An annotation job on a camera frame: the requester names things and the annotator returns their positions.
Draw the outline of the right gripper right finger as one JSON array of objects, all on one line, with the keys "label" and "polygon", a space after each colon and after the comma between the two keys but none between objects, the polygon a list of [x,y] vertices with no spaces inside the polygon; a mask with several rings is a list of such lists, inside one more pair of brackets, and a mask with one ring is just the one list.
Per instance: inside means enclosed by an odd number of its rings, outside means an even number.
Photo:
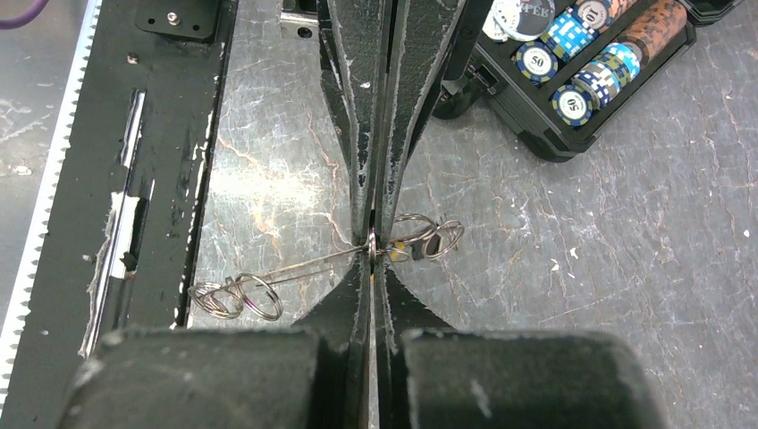
[{"label": "right gripper right finger", "polygon": [[633,350],[597,331],[452,328],[375,263],[382,428],[662,428]]}]

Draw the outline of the large metal keyring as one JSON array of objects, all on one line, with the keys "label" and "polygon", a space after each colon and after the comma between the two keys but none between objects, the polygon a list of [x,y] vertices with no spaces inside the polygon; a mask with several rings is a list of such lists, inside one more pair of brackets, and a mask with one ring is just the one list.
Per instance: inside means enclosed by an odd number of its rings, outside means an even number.
[{"label": "large metal keyring", "polygon": [[388,248],[394,241],[405,243],[409,254],[412,255],[409,260],[433,261],[456,249],[466,230],[464,224],[457,219],[436,222],[428,216],[415,213],[399,214],[394,218],[394,222],[421,223],[422,227],[410,234],[392,239],[390,244],[383,248],[379,247],[375,240],[370,240],[364,245],[264,273],[239,273],[226,277],[223,282],[198,282],[189,287],[190,301],[195,307],[218,319],[233,320],[248,310],[262,320],[274,322],[279,320],[284,312],[282,299],[275,290],[277,284],[332,272],[339,262],[346,261],[360,252],[367,252],[371,257],[390,258]]}]

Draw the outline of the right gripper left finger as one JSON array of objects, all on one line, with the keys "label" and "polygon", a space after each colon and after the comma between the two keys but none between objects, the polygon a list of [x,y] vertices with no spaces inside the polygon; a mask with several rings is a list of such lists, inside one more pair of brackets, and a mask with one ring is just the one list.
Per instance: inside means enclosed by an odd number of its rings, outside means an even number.
[{"label": "right gripper left finger", "polygon": [[61,428],[365,428],[370,264],[286,329],[108,334]]}]

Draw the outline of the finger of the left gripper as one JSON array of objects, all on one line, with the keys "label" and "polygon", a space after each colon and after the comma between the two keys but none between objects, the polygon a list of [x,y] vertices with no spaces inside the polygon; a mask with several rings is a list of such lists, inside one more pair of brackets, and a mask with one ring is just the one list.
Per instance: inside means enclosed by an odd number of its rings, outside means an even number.
[{"label": "finger of the left gripper", "polygon": [[422,117],[465,1],[398,1],[391,17],[389,73],[382,93],[376,172],[376,237],[392,233],[401,183],[414,131]]},{"label": "finger of the left gripper", "polygon": [[350,232],[355,244],[390,236],[385,196],[391,1],[319,1],[321,85],[348,168]]}]

